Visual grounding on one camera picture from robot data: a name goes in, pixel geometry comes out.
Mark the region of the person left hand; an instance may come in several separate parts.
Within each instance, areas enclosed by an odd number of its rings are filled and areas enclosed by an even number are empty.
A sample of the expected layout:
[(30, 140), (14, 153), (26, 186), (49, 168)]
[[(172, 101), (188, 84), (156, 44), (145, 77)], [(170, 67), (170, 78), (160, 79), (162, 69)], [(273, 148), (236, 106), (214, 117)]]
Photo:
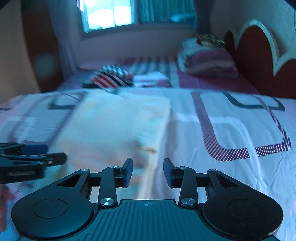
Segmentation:
[(15, 198), (14, 193), (11, 193), (6, 185), (1, 184), (0, 192), (0, 232), (4, 232), (6, 229), (6, 213), (7, 213), (7, 201), (11, 201)]

